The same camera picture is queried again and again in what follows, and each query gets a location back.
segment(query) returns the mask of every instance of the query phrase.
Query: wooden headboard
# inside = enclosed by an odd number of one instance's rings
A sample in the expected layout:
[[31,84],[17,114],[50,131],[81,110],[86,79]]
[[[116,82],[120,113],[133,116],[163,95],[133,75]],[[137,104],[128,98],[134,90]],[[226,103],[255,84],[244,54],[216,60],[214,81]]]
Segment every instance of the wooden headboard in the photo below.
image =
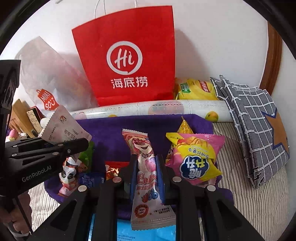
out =
[[260,89],[266,89],[271,95],[276,84],[281,65],[282,38],[268,22],[268,50]]

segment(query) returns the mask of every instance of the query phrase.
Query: red paper bag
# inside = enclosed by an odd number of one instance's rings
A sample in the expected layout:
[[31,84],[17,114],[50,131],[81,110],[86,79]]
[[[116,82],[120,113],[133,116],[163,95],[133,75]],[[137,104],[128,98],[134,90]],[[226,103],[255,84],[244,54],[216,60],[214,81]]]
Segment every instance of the red paper bag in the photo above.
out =
[[115,12],[72,33],[100,106],[173,99],[172,6]]

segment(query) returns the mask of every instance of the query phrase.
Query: blue snack package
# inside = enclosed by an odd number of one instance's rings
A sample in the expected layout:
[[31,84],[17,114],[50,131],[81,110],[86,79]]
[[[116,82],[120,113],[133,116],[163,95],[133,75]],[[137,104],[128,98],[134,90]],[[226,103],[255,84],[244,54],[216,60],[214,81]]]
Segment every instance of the blue snack package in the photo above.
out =
[[117,220],[117,241],[175,241],[176,225],[148,230],[131,229],[131,222],[126,220]]
[[79,174],[79,184],[85,185],[88,188],[96,187],[105,181],[105,174],[99,172],[89,172]]

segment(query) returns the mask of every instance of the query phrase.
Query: white bag handle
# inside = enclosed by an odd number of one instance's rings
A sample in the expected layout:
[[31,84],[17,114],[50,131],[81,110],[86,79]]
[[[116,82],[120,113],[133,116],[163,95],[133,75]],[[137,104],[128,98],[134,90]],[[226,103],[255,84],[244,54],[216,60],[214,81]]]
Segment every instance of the white bag handle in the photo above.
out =
[[[94,19],[96,18],[96,9],[98,7],[99,2],[100,2],[100,0],[97,1],[96,7],[94,8]],[[103,0],[103,7],[104,7],[104,13],[105,13],[105,15],[107,15],[107,13],[106,13],[106,6],[105,6],[105,0]],[[137,2],[137,0],[135,0],[135,8],[138,8],[138,2]]]

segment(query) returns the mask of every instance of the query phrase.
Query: hi logo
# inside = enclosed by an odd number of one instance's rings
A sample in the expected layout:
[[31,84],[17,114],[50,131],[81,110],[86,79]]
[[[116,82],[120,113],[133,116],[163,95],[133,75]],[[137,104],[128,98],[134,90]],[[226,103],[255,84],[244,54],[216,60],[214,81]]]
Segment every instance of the hi logo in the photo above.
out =
[[130,75],[137,72],[142,61],[141,50],[129,41],[114,43],[107,51],[107,63],[117,74]]

